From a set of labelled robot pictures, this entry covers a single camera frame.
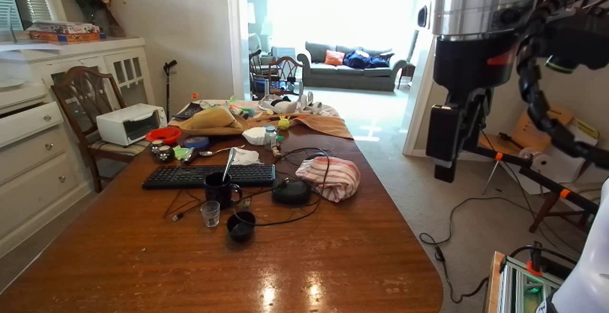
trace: black keyboard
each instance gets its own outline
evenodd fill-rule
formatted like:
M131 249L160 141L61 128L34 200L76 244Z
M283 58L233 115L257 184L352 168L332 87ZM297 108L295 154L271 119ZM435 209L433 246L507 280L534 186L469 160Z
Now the black keyboard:
M203 188L205 177L224 172L225 166L159 167L142 183L143 189ZM231 182L239 187L271 187L275 180L274 164L231 166Z

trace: metal spoon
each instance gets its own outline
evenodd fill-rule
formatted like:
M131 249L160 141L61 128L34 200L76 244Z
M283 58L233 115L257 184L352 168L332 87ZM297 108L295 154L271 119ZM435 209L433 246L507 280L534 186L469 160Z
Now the metal spoon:
M228 154L228 161L226 162L226 168L224 168L224 176L222 176L222 183L224 183L224 179L226 179L226 175L228 174L228 170L233 163L233 159L235 159L235 154L237 153L237 148L230 148L230 153Z
M224 149L220 149L220 150L218 150L217 152L200 152L200 153L198 153L198 154L199 154L200 156L203 156L203 157L210 157L210 156L213 156L213 155L215 155L215 154L217 154L217 153L219 153L219 152L224 152L224 151L226 151L226 150L231 150L232 148L243 148L243 147L245 147L245 146L246 146L246 145L245 145L245 144L243 144L243 146L240 146L240 147L224 148Z

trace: striped cloth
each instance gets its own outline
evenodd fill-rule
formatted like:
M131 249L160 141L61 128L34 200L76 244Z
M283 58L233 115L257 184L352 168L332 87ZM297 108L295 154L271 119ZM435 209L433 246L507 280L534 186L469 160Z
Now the striped cloth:
M328 160L330 167L324 186ZM324 156L303 161L296 170L296 176L311 183L318 193L331 202L339 202L355 194L360 179L359 169L352 161Z

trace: small glass jar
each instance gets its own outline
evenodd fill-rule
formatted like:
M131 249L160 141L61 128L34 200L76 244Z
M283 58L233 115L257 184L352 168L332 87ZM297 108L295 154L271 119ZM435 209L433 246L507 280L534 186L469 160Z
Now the small glass jar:
M265 149L273 150L277 146L277 130L275 127L266 127L265 132Z

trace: white toaster oven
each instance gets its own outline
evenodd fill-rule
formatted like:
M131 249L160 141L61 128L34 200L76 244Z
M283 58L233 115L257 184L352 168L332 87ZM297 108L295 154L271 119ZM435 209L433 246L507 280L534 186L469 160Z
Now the white toaster oven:
M97 118L102 140L129 146L146 137L146 133L167 126L167 117L162 107L135 104L118 109Z

